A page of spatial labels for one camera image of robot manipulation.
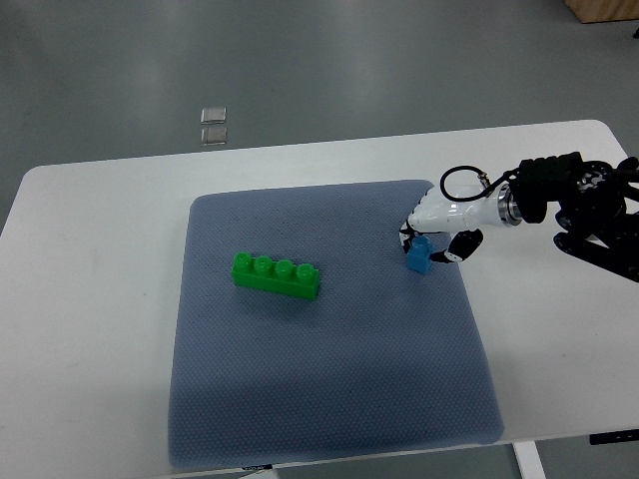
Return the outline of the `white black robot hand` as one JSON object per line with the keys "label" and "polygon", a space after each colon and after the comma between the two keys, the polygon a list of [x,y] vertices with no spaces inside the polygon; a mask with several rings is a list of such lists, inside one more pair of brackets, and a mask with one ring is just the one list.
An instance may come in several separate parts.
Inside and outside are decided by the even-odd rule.
{"label": "white black robot hand", "polygon": [[509,186],[498,187],[493,193],[469,202],[450,200],[439,187],[430,188],[419,200],[399,229],[399,240],[409,253],[417,238],[435,234],[450,234],[448,246],[432,250],[429,259],[435,262],[462,262],[483,242],[481,227],[515,227],[523,221]]}

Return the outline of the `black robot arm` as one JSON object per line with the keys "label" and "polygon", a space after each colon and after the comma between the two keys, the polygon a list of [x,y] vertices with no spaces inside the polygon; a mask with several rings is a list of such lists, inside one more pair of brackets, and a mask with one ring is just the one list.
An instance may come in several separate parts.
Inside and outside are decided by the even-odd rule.
{"label": "black robot arm", "polygon": [[545,220],[547,205],[557,203],[562,231],[553,238],[563,252],[612,273],[638,280],[638,159],[613,167],[585,161],[578,152],[524,160],[508,180],[522,219]]}

